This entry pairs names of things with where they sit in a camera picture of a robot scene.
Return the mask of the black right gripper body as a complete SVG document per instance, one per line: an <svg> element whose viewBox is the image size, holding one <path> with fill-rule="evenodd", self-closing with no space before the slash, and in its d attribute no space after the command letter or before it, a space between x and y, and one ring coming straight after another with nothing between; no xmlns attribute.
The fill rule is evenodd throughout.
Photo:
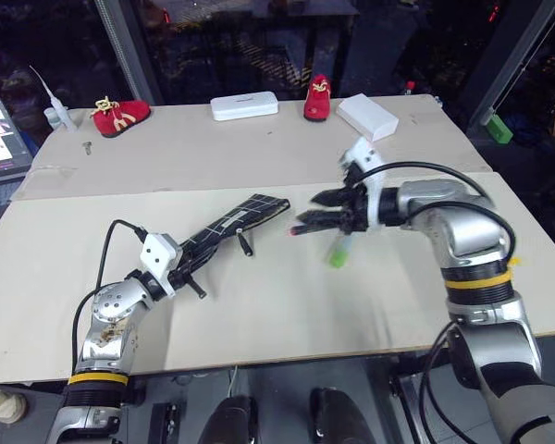
<svg viewBox="0 0 555 444"><path fill-rule="evenodd" d="M344 191L340 229L344 233L366 232L369 228L367 188L360 183Z"/></svg>

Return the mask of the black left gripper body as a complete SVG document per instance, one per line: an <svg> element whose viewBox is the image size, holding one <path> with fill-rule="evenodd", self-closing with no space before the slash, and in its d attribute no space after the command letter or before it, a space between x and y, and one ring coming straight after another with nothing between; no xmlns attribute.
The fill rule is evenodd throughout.
<svg viewBox="0 0 555 444"><path fill-rule="evenodd" d="M167 279L173 290L180 290L185 286L191 286L193 261L191 258L180 260L175 269L169 272Z"/></svg>

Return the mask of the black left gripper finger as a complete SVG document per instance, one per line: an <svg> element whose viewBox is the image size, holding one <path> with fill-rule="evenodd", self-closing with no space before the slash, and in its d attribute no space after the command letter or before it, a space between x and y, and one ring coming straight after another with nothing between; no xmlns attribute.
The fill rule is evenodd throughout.
<svg viewBox="0 0 555 444"><path fill-rule="evenodd" d="M186 276L185 283L197 294L200 300L207 296L207 292L193 279L192 276Z"/></svg>

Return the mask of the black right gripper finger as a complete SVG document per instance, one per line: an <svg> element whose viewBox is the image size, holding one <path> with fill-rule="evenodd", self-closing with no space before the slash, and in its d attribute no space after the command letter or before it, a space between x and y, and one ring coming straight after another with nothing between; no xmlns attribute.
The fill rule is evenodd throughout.
<svg viewBox="0 0 555 444"><path fill-rule="evenodd" d="M351 230L350 215L343 210L307 210L297 215L300 222L295 227L296 231L322 231L328 229L339 229L341 231Z"/></svg>
<svg viewBox="0 0 555 444"><path fill-rule="evenodd" d="M340 189L324 190L313 196L310 202L327 208L344 207L352 202L352 189L343 187Z"/></svg>

